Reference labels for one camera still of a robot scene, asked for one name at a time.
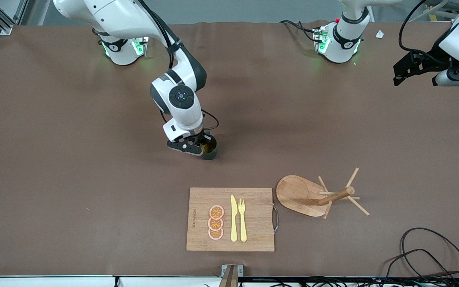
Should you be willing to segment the wooden mug tree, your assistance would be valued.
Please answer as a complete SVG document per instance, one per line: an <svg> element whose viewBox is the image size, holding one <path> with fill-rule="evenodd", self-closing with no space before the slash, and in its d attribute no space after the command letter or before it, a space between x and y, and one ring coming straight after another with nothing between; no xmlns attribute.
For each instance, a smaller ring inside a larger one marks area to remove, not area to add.
<svg viewBox="0 0 459 287"><path fill-rule="evenodd" d="M359 197L354 196L352 183L358 172L359 168L356 167L344 188L337 192L329 191L321 176L318 176L317 182L313 182L297 175L288 175L279 180L275 189L276 197L287 209L313 218L326 219L337 201L349 201L369 216L370 213L357 201Z"/></svg>

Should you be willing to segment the teal ceramic cup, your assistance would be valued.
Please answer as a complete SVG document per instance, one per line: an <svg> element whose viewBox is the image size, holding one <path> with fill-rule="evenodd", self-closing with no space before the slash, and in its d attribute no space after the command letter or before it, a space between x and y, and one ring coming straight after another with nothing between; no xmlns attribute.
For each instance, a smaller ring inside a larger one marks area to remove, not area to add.
<svg viewBox="0 0 459 287"><path fill-rule="evenodd" d="M202 160L213 160L218 153L218 143L217 140L214 138L214 142L211 145L201 145L200 147L204 151L204 154L200 156Z"/></svg>

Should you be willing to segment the metal post with bracket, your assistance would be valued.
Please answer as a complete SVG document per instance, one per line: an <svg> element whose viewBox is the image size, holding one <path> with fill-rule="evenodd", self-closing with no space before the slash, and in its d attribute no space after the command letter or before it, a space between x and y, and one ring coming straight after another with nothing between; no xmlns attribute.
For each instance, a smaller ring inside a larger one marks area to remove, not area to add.
<svg viewBox="0 0 459 287"><path fill-rule="evenodd" d="M244 265L222 265L222 279L218 287L240 287L239 279L244 276Z"/></svg>

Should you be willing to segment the yellow plastic fork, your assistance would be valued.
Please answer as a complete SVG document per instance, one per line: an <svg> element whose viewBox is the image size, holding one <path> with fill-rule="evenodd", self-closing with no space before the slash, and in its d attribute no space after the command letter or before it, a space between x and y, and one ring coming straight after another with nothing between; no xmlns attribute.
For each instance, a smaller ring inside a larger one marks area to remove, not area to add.
<svg viewBox="0 0 459 287"><path fill-rule="evenodd" d="M245 224L245 201L240 198L237 202L237 210L240 214L240 238L241 242L247 242L247 229Z"/></svg>

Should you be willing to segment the yellow plastic knife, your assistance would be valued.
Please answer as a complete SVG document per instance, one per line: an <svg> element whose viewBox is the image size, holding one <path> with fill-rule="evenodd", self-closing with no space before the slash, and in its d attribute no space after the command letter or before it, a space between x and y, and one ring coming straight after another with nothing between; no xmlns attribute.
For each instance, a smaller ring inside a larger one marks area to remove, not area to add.
<svg viewBox="0 0 459 287"><path fill-rule="evenodd" d="M237 202L233 195L231 195L231 241L237 241L237 224L236 224L236 216L237 216Z"/></svg>

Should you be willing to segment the bamboo cutting board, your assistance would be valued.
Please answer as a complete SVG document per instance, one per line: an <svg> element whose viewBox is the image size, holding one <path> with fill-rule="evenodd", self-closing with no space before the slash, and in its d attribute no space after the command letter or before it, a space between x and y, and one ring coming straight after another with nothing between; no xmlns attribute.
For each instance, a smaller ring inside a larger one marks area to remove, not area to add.
<svg viewBox="0 0 459 287"><path fill-rule="evenodd" d="M241 242L239 212L235 218L237 241L231 241L231 195L236 202L240 198L245 201L247 242ZM212 240L208 236L209 209L214 205L221 205L225 210L222 219L224 236L220 240ZM206 252L273 252L275 230L272 188L190 188L186 249Z"/></svg>

